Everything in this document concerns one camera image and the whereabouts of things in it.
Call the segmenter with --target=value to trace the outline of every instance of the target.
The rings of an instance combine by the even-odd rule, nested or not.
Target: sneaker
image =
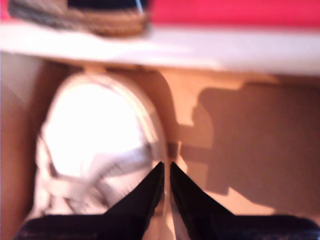
[[[12,17],[41,25],[128,36],[146,29],[146,0],[9,0]]]
[[[102,214],[166,158],[156,109],[134,82],[73,75],[58,89],[38,136],[27,220]]]

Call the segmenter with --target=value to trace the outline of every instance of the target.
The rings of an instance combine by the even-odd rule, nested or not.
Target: black fabric
[[[14,240],[141,240],[164,190],[159,163],[125,198],[100,215],[47,215],[26,222]]]
[[[319,240],[313,221],[290,215],[233,215],[201,190],[174,162],[173,198],[191,240]]]
[[[147,0],[140,0],[142,7],[147,6]],[[136,8],[136,0],[68,0],[68,7],[91,10],[120,10]]]

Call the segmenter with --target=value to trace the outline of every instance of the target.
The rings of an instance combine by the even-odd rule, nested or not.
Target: espadrille
[[[103,36],[141,34],[146,0],[10,0],[11,16],[54,28]]]

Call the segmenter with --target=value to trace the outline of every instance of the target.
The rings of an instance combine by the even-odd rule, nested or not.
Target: shoe
[[[37,139],[27,220],[105,213],[166,159],[156,109],[134,82],[73,75],[58,89]]]
[[[49,215],[26,222],[13,240],[141,240],[164,191],[162,162],[104,214]]]
[[[12,17],[54,28],[130,36],[147,26],[146,0],[9,0]]]
[[[174,162],[170,166],[174,202],[191,240],[318,240],[320,228],[292,215],[234,215],[201,190]]]

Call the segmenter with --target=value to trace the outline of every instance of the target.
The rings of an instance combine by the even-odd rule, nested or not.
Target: shoelace
[[[109,164],[100,169],[94,178],[90,180],[69,179],[57,177],[53,167],[50,151],[44,139],[38,138],[38,158],[36,159],[42,187],[47,192],[43,196],[43,203],[37,211],[45,212],[51,207],[52,198],[63,198],[73,213],[85,212],[88,204],[85,197],[90,198],[90,202],[97,203],[107,209],[106,202],[102,194],[95,188],[96,183],[102,178],[121,176],[148,167],[151,164],[151,148],[145,145],[141,148],[133,149],[122,153],[121,156],[109,159]]]

